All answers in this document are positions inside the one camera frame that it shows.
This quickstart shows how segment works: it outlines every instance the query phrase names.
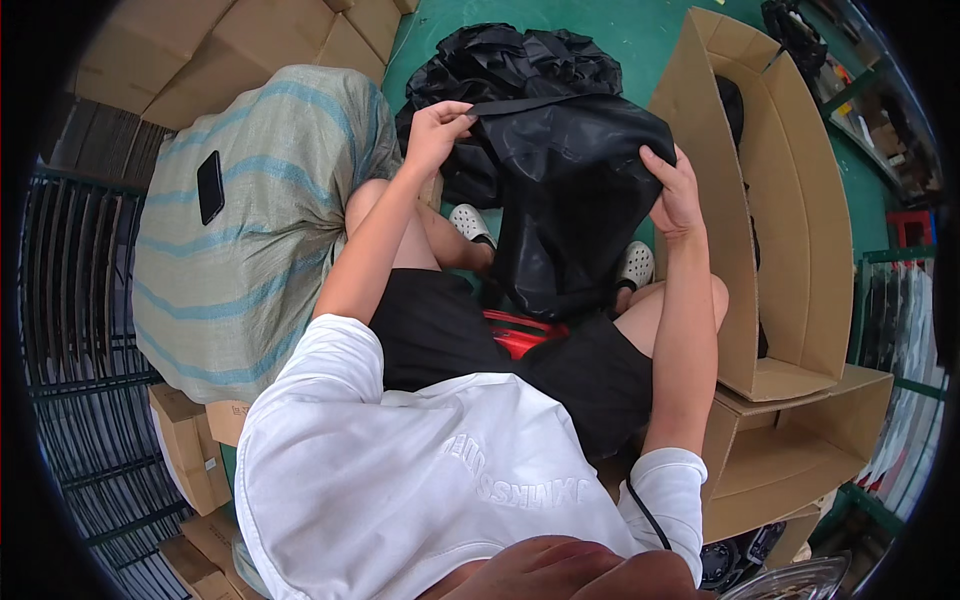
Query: t-shirt sleeve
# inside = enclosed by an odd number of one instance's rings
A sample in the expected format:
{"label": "t-shirt sleeve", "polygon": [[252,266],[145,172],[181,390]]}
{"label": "t-shirt sleeve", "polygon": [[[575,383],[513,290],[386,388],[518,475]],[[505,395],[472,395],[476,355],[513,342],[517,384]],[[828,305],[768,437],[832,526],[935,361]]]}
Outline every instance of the t-shirt sleeve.
{"label": "t-shirt sleeve", "polygon": [[[699,456],[682,448],[659,448],[637,459],[630,470],[636,495],[657,520],[674,552],[689,565],[694,585],[700,586],[704,523],[700,488],[707,482],[707,467]],[[631,534],[648,550],[663,548],[660,537],[634,502],[626,482],[620,484],[617,508]]]}
{"label": "t-shirt sleeve", "polygon": [[257,399],[262,410],[278,398],[317,402],[379,403],[383,348],[356,319],[322,315],[303,333],[273,385]]}

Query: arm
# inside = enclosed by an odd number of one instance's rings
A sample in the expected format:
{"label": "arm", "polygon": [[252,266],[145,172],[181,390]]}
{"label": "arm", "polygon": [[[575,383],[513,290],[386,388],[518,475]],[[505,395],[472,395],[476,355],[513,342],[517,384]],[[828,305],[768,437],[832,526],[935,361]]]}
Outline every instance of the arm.
{"label": "arm", "polygon": [[337,257],[317,298],[315,319],[333,314],[370,323],[403,232],[416,213],[417,195],[449,156],[454,140],[469,136],[476,121],[465,115],[471,106],[441,102],[414,115],[406,161]]}
{"label": "arm", "polygon": [[663,183],[650,216],[666,238],[670,265],[654,343],[653,410],[642,453],[677,447],[699,455],[717,377],[707,229],[686,155],[677,148],[676,168],[649,148],[641,149],[640,156]]}

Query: smartphone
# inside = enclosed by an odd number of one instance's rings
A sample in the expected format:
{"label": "smartphone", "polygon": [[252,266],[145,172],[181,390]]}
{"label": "smartphone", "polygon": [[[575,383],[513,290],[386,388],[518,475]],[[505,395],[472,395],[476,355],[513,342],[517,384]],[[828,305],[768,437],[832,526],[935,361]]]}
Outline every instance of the smartphone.
{"label": "smartphone", "polygon": [[220,172],[220,153],[213,151],[197,169],[197,196],[200,198],[200,220],[210,225],[224,209],[224,177]]}

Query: black shorts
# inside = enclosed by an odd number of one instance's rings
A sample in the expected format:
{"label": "black shorts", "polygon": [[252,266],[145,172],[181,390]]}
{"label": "black shorts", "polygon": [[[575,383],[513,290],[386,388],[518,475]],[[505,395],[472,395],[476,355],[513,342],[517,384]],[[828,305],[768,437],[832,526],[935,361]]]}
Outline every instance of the black shorts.
{"label": "black shorts", "polygon": [[603,315],[520,360],[493,338],[460,276],[394,269],[370,327],[383,346],[387,390],[416,392],[475,372],[513,372],[559,401],[584,454],[615,454],[650,419],[653,362]]}

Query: knee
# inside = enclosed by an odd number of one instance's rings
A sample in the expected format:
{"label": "knee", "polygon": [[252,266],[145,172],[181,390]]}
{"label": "knee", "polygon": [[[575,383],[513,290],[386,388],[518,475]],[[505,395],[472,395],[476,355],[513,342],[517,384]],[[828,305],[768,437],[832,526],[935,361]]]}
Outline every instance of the knee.
{"label": "knee", "polygon": [[713,288],[713,318],[717,323],[717,330],[727,316],[727,307],[730,306],[730,292],[727,284],[720,277],[710,274],[710,285]]}
{"label": "knee", "polygon": [[390,182],[387,180],[368,180],[353,190],[353,194],[347,200],[347,210],[344,216],[344,220],[347,222],[347,237],[350,237],[360,226],[376,201],[380,200],[380,196],[383,195],[388,185],[390,185]]}

